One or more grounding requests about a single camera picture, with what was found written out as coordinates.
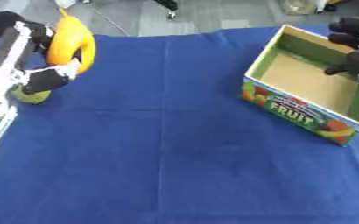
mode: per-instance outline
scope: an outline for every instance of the box label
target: box label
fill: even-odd
[[[243,98],[338,144],[348,143],[359,131],[352,122],[253,80],[245,79]]]

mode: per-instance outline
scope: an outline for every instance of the blue tablecloth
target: blue tablecloth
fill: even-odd
[[[277,29],[98,36],[94,67],[1,141],[0,223],[359,223],[359,136],[342,148],[237,97]]]

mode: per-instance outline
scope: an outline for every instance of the cable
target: cable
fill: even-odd
[[[101,16],[102,18],[105,18],[106,20],[108,20],[112,25],[114,25],[118,30],[120,30],[125,36],[129,37],[130,34],[128,32],[126,32],[121,26],[119,26],[118,24],[116,24],[113,20],[111,20],[109,17],[104,16],[103,14],[101,14],[100,11],[94,9],[94,12],[96,14],[98,14],[99,16]]]

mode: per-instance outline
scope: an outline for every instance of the cardboard box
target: cardboard box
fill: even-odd
[[[324,74],[352,50],[284,25],[243,80],[243,98],[338,144],[359,132],[359,80]]]

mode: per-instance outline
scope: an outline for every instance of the gray carpet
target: gray carpet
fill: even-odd
[[[286,15],[278,0],[179,0],[180,13],[174,21],[166,19],[165,8],[149,0],[92,1],[78,3],[69,12],[94,33],[111,36],[179,35],[222,28],[319,24],[341,16],[359,16],[359,0],[342,3],[337,12],[307,16]],[[1,10],[15,11],[49,25],[55,25],[60,17],[53,0],[0,0]]]

